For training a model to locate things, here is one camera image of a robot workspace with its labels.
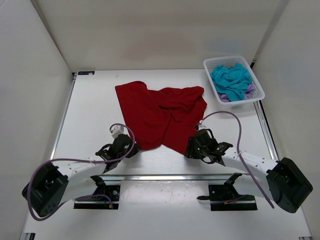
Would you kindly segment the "red t-shirt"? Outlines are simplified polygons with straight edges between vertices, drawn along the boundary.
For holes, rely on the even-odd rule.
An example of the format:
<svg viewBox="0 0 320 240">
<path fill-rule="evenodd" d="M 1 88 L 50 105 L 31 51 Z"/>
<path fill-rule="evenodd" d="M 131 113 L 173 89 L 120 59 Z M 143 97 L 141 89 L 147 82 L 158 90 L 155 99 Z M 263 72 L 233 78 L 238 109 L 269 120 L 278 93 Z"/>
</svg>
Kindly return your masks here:
<svg viewBox="0 0 320 240">
<path fill-rule="evenodd" d="M 124 122 L 143 151 L 164 145 L 180 154 L 187 150 L 207 103 L 200 86 L 151 90 L 142 81 L 115 87 Z"/>
</svg>

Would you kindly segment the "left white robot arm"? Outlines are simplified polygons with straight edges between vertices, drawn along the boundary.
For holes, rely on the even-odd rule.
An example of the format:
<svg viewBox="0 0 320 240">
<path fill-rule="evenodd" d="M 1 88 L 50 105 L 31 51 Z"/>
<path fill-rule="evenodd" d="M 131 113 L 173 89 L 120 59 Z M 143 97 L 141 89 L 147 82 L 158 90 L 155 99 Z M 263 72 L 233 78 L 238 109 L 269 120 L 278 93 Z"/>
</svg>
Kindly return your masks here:
<svg viewBox="0 0 320 240">
<path fill-rule="evenodd" d="M 140 149 L 129 135 L 120 134 L 113 143 L 104 145 L 86 160 L 57 158 L 42 163 L 22 190 L 31 216 L 36 221 L 44 221 L 64 203 L 78 198 L 111 202 L 102 175 Z"/>
</svg>

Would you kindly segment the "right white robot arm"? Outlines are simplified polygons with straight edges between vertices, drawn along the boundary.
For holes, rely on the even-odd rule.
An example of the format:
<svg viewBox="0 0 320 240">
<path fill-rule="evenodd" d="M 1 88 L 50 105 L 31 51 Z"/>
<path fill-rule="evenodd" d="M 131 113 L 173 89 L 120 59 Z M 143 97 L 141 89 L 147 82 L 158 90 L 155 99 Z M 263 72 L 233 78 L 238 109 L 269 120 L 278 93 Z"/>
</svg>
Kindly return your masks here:
<svg viewBox="0 0 320 240">
<path fill-rule="evenodd" d="M 313 191 L 312 184 L 289 158 L 267 159 L 237 150 L 227 142 L 217 142 L 210 129 L 198 130 L 188 139 L 185 157 L 237 169 L 217 189 L 198 200 L 224 204 L 246 200 L 249 196 L 268 197 L 288 213 L 296 213 Z"/>
</svg>

